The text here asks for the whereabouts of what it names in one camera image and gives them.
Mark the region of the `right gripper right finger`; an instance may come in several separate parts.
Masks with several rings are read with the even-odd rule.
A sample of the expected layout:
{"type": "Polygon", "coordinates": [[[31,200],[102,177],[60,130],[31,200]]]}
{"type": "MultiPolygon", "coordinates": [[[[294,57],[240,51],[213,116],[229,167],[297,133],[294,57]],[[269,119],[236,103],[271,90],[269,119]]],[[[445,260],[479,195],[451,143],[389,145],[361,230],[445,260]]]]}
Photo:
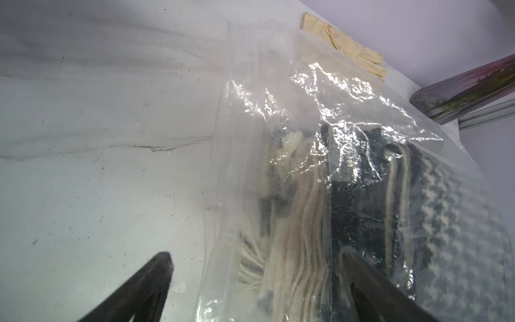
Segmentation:
{"type": "Polygon", "coordinates": [[[339,255],[339,273],[345,281],[352,321],[436,321],[353,248],[339,255]]]}

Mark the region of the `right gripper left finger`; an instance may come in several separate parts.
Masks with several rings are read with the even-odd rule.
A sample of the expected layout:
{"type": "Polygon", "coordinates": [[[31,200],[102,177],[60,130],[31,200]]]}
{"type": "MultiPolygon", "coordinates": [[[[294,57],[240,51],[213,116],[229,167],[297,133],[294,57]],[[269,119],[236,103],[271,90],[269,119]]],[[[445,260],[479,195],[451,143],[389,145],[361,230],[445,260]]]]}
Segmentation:
{"type": "Polygon", "coordinates": [[[173,272],[170,253],[157,253],[81,321],[161,320],[173,272]]]}

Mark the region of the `black white houndstooth scarf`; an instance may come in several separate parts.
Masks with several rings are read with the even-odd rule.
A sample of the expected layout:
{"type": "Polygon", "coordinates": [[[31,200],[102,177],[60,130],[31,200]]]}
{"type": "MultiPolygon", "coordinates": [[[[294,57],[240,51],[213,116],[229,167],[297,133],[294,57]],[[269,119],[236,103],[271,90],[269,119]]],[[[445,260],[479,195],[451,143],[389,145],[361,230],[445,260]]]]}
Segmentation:
{"type": "Polygon", "coordinates": [[[380,127],[311,133],[328,147],[320,321],[351,320],[344,247],[440,321],[514,320],[510,239],[477,179],[380,127]]]}

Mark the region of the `clear plastic vacuum bag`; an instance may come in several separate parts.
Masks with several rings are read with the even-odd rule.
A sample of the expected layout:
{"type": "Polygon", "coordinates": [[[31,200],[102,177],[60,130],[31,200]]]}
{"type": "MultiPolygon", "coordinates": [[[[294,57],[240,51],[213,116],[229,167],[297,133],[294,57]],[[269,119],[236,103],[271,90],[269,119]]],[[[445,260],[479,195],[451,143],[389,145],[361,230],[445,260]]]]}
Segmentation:
{"type": "Polygon", "coordinates": [[[315,36],[232,25],[195,321],[513,321],[471,158],[315,36]]]}

